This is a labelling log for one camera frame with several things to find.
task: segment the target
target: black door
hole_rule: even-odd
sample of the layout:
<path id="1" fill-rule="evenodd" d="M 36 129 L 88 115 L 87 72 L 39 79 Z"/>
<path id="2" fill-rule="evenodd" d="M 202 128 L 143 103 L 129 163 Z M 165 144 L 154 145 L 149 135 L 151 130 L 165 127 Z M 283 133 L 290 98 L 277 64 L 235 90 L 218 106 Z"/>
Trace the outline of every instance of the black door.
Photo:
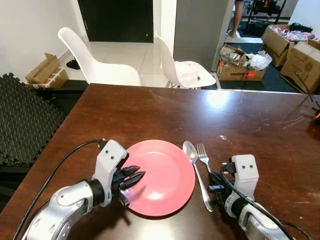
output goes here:
<path id="1" fill-rule="evenodd" d="M 153 0 L 78 0 L 89 41 L 152 43 Z"/>

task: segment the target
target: white chair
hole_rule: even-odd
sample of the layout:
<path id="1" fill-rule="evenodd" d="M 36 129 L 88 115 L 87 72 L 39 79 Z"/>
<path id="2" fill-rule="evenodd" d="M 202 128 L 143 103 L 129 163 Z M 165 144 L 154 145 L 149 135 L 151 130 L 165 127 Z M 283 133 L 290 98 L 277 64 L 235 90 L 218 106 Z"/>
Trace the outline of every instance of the white chair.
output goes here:
<path id="1" fill-rule="evenodd" d="M 169 80 L 166 87 L 169 87 L 170 83 L 172 83 L 183 88 L 193 89 L 211 86 L 216 83 L 216 79 L 199 63 L 194 61 L 175 62 L 167 44 L 158 36 L 156 32 L 154 34 L 158 38 L 160 44 L 161 64 L 163 71 Z M 183 72 L 188 70 L 188 66 L 191 67 L 191 72 L 192 70 L 196 70 L 196 74 L 192 79 L 188 79 L 188 81 L 183 82 L 181 76 L 188 75 L 188 73 Z"/>
<path id="2" fill-rule="evenodd" d="M 73 54 L 88 84 L 142 85 L 139 74 L 133 67 L 97 61 L 85 43 L 70 28 L 61 28 L 58 37 Z"/>

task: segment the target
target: silver spoon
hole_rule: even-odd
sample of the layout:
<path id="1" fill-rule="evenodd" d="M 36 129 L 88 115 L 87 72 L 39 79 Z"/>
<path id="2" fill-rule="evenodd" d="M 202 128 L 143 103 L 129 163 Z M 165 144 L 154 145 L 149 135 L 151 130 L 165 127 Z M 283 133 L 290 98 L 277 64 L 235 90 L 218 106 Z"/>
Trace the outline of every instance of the silver spoon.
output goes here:
<path id="1" fill-rule="evenodd" d="M 199 183 L 200 183 L 200 188 L 201 188 L 201 192 L 202 192 L 202 198 L 204 201 L 204 205 L 209 212 L 213 212 L 214 208 L 211 206 L 210 197 L 208 195 L 208 192 L 206 190 L 204 182 L 201 179 L 199 170 L 196 165 L 196 162 L 199 159 L 198 154 L 197 154 L 197 150 L 196 150 L 195 146 L 193 146 L 193 144 L 189 141 L 185 141 L 183 143 L 182 150 L 189 157 L 190 162 L 192 163 L 192 165 L 194 167 L 195 173 L 196 173 L 198 180 L 199 180 Z"/>

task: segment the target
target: fork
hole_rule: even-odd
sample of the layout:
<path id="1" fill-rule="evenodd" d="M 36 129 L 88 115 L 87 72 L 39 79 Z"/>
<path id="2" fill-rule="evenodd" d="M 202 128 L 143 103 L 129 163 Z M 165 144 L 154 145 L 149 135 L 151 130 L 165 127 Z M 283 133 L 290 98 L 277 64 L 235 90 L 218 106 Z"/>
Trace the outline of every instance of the fork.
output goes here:
<path id="1" fill-rule="evenodd" d="M 211 173 L 211 169 L 209 167 L 209 158 L 206 153 L 205 146 L 202 143 L 197 144 L 196 151 L 198 152 L 198 156 L 199 156 L 200 161 L 206 165 L 206 168 L 208 169 L 209 173 Z"/>

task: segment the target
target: brown table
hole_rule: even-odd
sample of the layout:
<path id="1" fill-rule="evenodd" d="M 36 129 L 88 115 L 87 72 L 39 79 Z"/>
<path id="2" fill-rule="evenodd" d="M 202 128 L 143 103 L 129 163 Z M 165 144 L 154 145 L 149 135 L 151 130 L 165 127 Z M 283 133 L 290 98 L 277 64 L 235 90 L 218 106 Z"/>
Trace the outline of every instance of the brown table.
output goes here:
<path id="1" fill-rule="evenodd" d="M 309 117 L 311 106 L 310 99 L 300 94 L 91 84 L 1 213 L 0 239 L 11 239 L 62 156 L 82 142 L 102 137 L 125 148 L 148 139 L 180 147 L 185 140 L 204 143 L 210 167 L 216 171 L 233 155 L 253 154 L 260 175 L 256 201 L 280 220 L 297 224 L 319 239 L 320 129 Z M 35 207 L 59 188 L 90 178 L 98 152 L 92 144 L 73 154 Z M 205 165 L 197 165 L 208 185 Z M 246 239 L 235 219 L 218 206 L 215 209 L 206 210 L 196 181 L 189 202 L 171 217 L 145 219 L 113 201 L 84 216 L 68 239 Z"/>

